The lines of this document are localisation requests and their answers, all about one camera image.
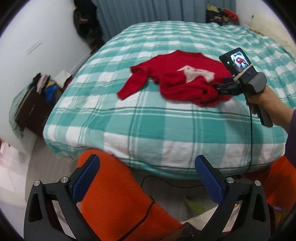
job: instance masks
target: sweater sleeve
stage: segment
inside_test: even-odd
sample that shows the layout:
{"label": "sweater sleeve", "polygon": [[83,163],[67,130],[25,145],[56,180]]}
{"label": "sweater sleeve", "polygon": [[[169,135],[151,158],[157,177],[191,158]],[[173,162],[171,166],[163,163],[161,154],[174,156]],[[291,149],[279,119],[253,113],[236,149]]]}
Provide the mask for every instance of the sweater sleeve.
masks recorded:
{"label": "sweater sleeve", "polygon": [[296,110],[294,110],[286,142],[286,158],[296,167]]}
{"label": "sweater sleeve", "polygon": [[140,63],[130,68],[132,76],[129,77],[122,89],[117,92],[117,96],[119,99],[124,100],[141,89],[141,87],[146,83],[149,77],[152,61],[153,59],[150,59],[146,62]]}

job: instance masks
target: orange fabric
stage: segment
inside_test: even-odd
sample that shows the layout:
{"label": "orange fabric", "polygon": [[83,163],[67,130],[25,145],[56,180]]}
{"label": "orange fabric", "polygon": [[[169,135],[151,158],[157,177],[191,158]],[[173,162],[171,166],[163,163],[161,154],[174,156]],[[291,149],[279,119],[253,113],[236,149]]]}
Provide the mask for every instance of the orange fabric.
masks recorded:
{"label": "orange fabric", "polygon": [[296,168],[285,156],[272,163],[270,168],[247,173],[245,177],[262,183],[268,204],[291,210],[296,201]]}
{"label": "orange fabric", "polygon": [[[136,183],[128,167],[100,150],[87,150],[79,156],[78,167],[91,154],[100,157],[99,172],[81,202],[81,213],[102,241],[116,241],[142,220],[152,200]],[[125,241],[156,241],[181,224],[158,204],[147,219]]]}

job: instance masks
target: bed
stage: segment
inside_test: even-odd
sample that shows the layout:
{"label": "bed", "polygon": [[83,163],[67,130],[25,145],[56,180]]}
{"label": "bed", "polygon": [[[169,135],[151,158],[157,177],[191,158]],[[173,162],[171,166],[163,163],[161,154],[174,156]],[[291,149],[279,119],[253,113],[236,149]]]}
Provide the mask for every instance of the bed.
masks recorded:
{"label": "bed", "polygon": [[271,38],[239,26],[181,21],[135,24],[107,42],[80,69],[54,107],[44,128],[47,145],[59,156],[97,148],[126,165],[155,175],[198,178],[194,159],[203,154],[224,175],[266,168],[284,154],[287,134],[253,122],[243,95],[201,108],[164,99],[152,80],[125,100],[116,93],[129,67],[175,50],[218,57],[241,47],[281,100],[296,106],[296,63]]}

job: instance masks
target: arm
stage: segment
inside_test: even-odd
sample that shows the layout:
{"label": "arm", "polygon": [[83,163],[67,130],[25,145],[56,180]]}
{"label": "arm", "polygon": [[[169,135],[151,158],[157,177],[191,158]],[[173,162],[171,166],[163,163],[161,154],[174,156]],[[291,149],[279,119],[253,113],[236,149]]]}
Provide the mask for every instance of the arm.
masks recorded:
{"label": "arm", "polygon": [[296,111],[281,102],[268,86],[262,93],[249,96],[248,101],[262,105],[270,115],[271,121],[288,133],[285,156],[296,167]]}

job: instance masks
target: red sweater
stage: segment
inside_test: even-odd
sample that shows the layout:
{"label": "red sweater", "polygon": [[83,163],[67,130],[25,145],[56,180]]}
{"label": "red sweater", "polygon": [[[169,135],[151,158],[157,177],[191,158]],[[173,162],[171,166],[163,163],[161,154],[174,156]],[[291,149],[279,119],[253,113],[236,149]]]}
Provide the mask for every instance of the red sweater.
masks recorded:
{"label": "red sweater", "polygon": [[231,96],[218,95],[213,87],[223,84],[230,72],[216,60],[202,53],[176,50],[158,55],[146,62],[131,67],[132,76],[117,93],[121,100],[136,93],[148,77],[159,83],[160,93],[171,100],[191,101],[201,107],[215,106],[219,101],[228,101]]}

